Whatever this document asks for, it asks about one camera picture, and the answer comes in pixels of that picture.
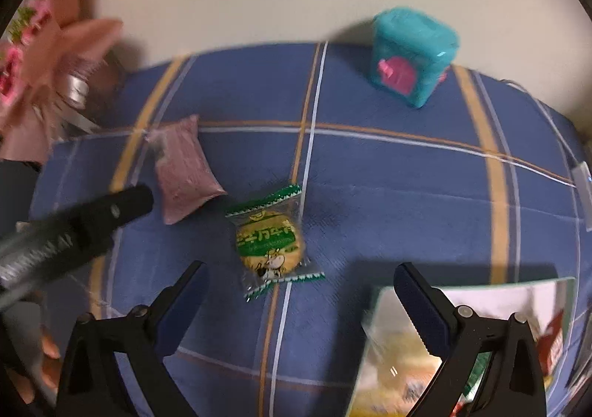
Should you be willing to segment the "person's left hand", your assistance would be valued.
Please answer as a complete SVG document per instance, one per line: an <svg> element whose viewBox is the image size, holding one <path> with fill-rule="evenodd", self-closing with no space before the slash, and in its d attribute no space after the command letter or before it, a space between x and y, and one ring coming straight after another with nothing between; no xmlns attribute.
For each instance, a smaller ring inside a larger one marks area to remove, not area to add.
<svg viewBox="0 0 592 417"><path fill-rule="evenodd" d="M62 362L59 348L44 325L41 326L40 348L41 363L39 369L33 372L33 376L38 377L43 382L42 387L55 397L59 387ZM26 405L31 404L36 390L30 379L11 369L7 369L6 372L21 400Z"/></svg>

